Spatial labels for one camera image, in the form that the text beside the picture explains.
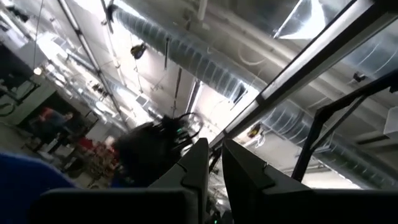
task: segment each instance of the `ventilation duct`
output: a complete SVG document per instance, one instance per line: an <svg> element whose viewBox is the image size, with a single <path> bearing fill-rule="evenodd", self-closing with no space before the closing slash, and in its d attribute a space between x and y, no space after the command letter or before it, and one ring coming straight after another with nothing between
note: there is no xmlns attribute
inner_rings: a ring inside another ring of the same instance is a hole
<svg viewBox="0 0 398 224"><path fill-rule="evenodd" d="M205 42L175 25L144 1L128 2L138 13L110 7L115 21L127 30L164 53L166 38L170 41L170 58L188 70L203 83L231 99L240 85L246 84L263 89L266 84L228 57L207 52ZM269 128L302 147L310 130L313 118L295 103L287 100L261 119ZM396 189L398 175L381 161L365 154L334 133L314 157L333 170L365 189Z"/></svg>
<svg viewBox="0 0 398 224"><path fill-rule="evenodd" d="M137 4L143 12L151 10L145 2ZM115 21L120 21L127 30L164 55L168 39L169 59L231 101L236 101L241 96L245 83L259 85L259 88L264 86L263 82L255 82L252 73L222 54L209 53L208 44L189 32L182 32L181 27L164 20L160 15L150 14L150 19L143 18L139 14L118 9L115 5L110 10L114 12Z"/></svg>

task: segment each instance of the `industrial ceiling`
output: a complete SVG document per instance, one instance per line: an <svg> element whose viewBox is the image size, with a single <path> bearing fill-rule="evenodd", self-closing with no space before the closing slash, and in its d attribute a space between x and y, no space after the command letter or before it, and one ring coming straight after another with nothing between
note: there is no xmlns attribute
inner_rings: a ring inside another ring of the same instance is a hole
<svg viewBox="0 0 398 224"><path fill-rule="evenodd" d="M115 0L104 2L117 6L108 14L100 0L13 3L31 15L26 27L38 43L48 38L67 53L66 60L59 55L52 59L53 69L69 82L63 88L79 95L103 119L127 130L151 120L148 111L177 116L192 110L203 115L200 137L210 142L353 2ZM265 140L250 140L246 133L236 140L276 168L291 172L317 109L395 69L396 24L260 119L267 129ZM130 49L143 42L149 48L135 60ZM104 81L111 96L92 91L94 83ZM372 155L396 175L396 140L383 135L389 109L395 106L397 97L388 90L368 98L325 144L337 151L350 147ZM310 167L324 168L317 159Z"/></svg>

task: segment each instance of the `blue object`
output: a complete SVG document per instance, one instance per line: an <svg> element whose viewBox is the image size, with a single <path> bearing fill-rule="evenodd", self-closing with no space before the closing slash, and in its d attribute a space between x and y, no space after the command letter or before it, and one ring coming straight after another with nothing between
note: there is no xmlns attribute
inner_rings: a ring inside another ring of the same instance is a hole
<svg viewBox="0 0 398 224"><path fill-rule="evenodd" d="M48 190L69 187L76 186L41 160L0 153L0 223L28 223L34 200Z"/></svg>

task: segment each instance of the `metal bar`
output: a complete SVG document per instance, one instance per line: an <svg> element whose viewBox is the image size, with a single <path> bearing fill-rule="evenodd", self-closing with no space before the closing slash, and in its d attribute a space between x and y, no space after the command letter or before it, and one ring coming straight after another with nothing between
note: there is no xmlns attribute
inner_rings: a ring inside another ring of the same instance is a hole
<svg viewBox="0 0 398 224"><path fill-rule="evenodd" d="M298 157L295 169L292 173L292 178L297 181L302 181L308 163L314 153L314 150L368 97L381 90L384 90L398 81L398 70L394 70L378 80L367 84L364 87L357 89L349 95L346 95L339 100L336 100L329 105L326 105L317 111L313 124L311 126L308 138L302 148L302 152ZM320 137L325 122L332 116L336 111L339 111L349 106L347 111L340 116Z"/></svg>
<svg viewBox="0 0 398 224"><path fill-rule="evenodd" d="M104 0L101 0L101 5L102 5L102 8L104 9L104 12L105 12L106 25L108 26L110 33L113 34L113 28L112 28L112 25L111 25L111 18L110 18L110 15L108 13L108 9L106 7L106 4L105 4Z"/></svg>
<svg viewBox="0 0 398 224"><path fill-rule="evenodd" d="M177 110L177 97L178 97L178 90L180 89L181 73L182 73L182 68L180 67L178 69L177 84L175 85L173 118L174 118L175 111Z"/></svg>
<svg viewBox="0 0 398 224"><path fill-rule="evenodd" d="M361 96L357 98L351 106L347 108L347 110L340 115L334 122L331 124L325 132L312 144L311 146L311 151L313 152L316 150L320 144L322 144L335 130L338 126L342 124L343 121L345 121L349 115L351 115L356 108L358 108L361 103L367 98L367 96Z"/></svg>
<svg viewBox="0 0 398 224"><path fill-rule="evenodd" d="M301 182L303 181L305 172L307 170L308 164L311 160L313 152L322 144L327 137L329 137L333 131L351 114L353 111L360 106L360 104L366 99L367 96L361 96L357 98L355 102L347 108L347 110L336 119L336 121L329 126L326 131L319 137L322 127L329 118L339 110L329 110L323 107L317 111L317 115L313 120L313 124L311 126L310 133L308 134L308 138L305 141L305 144L302 148L300 156L298 157L297 163L292 172L291 178Z"/></svg>
<svg viewBox="0 0 398 224"><path fill-rule="evenodd" d="M211 143L234 138L290 94L321 75L332 65L388 26L396 16L369 1L353 1L296 56L261 93Z"/></svg>
<svg viewBox="0 0 398 224"><path fill-rule="evenodd" d="M98 76L98 78L101 80L101 83L103 84L105 90L108 92L109 97L111 98L111 101L116 109L116 111L119 113L122 121L123 121L123 126L129 130L129 125L126 122L126 119L124 118L124 115L122 113L122 111L120 110L120 106L119 103L117 102L117 100L115 99L112 90L110 89L108 82L106 81L103 72L101 71L101 68L98 66L98 62L96 61L96 59L94 58L94 55L90 49L90 46L88 46L87 41L73 15L73 13L71 12L68 3L65 0L58 0L58 3L60 5L60 7L62 8L63 13L66 15L70 25L73 27L81 45L83 46L83 49L85 50L91 64L94 66L94 68L96 69L96 75Z"/></svg>

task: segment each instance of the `red object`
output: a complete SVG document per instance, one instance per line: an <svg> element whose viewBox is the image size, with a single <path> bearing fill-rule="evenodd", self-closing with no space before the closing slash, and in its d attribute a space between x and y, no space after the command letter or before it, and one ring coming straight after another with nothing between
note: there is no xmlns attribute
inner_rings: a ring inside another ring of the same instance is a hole
<svg viewBox="0 0 398 224"><path fill-rule="evenodd" d="M86 137L81 138L78 143L79 143L79 145L85 147L86 149L94 148L93 140L88 139Z"/></svg>

